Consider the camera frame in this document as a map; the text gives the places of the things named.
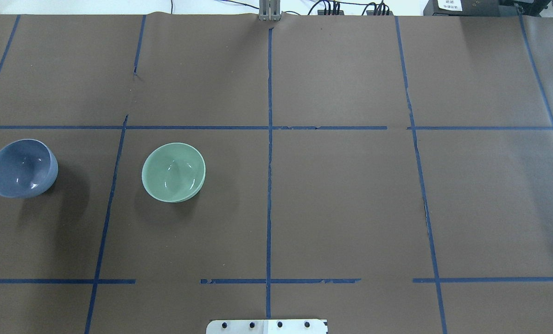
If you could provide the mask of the blue bowl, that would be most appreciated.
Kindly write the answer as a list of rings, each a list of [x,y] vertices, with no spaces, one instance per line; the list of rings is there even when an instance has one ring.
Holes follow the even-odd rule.
[[[52,150],[35,139],[21,139],[0,150],[0,196],[28,199],[46,192],[58,176]]]

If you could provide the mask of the green bowl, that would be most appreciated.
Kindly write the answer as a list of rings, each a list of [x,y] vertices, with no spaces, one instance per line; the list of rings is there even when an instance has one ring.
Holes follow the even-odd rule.
[[[147,194],[158,201],[179,203],[200,192],[206,178],[202,154],[185,142],[169,142],[146,158],[141,183]]]

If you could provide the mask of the black computer box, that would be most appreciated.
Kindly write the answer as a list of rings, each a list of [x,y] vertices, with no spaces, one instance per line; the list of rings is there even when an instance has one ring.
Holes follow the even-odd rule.
[[[500,0],[429,0],[424,16],[511,17],[518,16],[515,6],[504,6]]]

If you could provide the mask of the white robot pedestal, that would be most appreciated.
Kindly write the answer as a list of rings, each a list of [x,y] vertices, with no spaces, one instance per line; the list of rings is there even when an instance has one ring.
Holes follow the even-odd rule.
[[[327,334],[321,319],[244,319],[210,321],[207,334]]]

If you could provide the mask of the aluminium frame post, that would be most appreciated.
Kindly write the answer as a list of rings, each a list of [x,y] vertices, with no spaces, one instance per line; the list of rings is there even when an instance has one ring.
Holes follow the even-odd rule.
[[[282,10],[280,0],[259,1],[259,21],[280,21]]]

